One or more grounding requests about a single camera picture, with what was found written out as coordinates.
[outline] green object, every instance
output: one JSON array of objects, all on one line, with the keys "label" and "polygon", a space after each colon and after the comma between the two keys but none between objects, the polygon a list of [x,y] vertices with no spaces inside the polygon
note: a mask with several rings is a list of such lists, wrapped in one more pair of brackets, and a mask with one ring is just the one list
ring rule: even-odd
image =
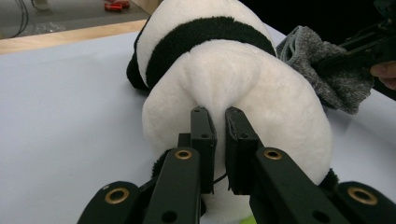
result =
[{"label": "green object", "polygon": [[257,224],[257,222],[256,219],[254,219],[254,216],[250,216],[243,219],[239,224]]}]

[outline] floor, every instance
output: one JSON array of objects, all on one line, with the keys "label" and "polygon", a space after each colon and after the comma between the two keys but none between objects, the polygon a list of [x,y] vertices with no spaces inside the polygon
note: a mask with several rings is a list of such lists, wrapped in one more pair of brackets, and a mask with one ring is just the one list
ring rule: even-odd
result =
[{"label": "floor", "polygon": [[11,38],[19,32],[20,26],[23,24],[20,1],[26,5],[28,24],[18,36],[140,21],[149,17],[146,11],[132,2],[130,2],[130,8],[116,12],[105,10],[105,0],[48,0],[48,10],[34,8],[31,0],[2,0],[2,4],[0,4],[0,39]]}]

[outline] brass insert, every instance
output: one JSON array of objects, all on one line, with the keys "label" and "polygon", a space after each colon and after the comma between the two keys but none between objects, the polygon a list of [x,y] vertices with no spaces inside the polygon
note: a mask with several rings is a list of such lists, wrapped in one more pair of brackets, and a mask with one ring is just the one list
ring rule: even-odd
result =
[{"label": "brass insert", "polygon": [[373,193],[362,188],[350,187],[347,190],[347,193],[349,194],[350,197],[352,197],[354,200],[360,203],[364,203],[368,205],[376,205],[378,203],[378,199],[375,197]]},{"label": "brass insert", "polygon": [[179,150],[175,153],[176,158],[180,160],[187,160],[192,156],[192,153],[186,149]]},{"label": "brass insert", "polygon": [[282,154],[280,154],[278,151],[275,151],[273,149],[267,149],[264,151],[264,156],[268,159],[277,161],[282,159]]},{"label": "brass insert", "polygon": [[113,189],[106,194],[105,201],[111,204],[122,203],[129,196],[129,190],[125,188]]}]

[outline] white table surface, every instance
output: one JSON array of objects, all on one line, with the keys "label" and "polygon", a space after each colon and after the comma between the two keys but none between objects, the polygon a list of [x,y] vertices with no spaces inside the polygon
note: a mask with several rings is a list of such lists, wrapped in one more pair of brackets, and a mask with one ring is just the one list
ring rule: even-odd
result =
[{"label": "white table surface", "polygon": [[[279,43],[284,37],[270,28]],[[137,33],[0,55],[0,223],[70,224],[102,186],[149,181],[155,158],[125,70]],[[332,168],[396,202],[396,102],[327,112]]]}]

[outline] panda plush toy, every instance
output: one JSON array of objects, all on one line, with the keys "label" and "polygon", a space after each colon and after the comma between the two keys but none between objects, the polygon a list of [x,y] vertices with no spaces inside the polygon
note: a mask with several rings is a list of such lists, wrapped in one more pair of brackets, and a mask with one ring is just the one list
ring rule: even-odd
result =
[{"label": "panda plush toy", "polygon": [[[190,132],[190,112],[205,107],[217,130],[214,176],[225,171],[225,110],[245,112],[267,147],[287,152],[313,183],[330,170],[332,130],[312,85],[276,57],[266,26],[237,0],[164,0],[134,43],[127,68],[148,91],[143,131],[155,154]],[[204,194],[202,223],[239,223],[252,216],[248,196],[227,179]]]}]

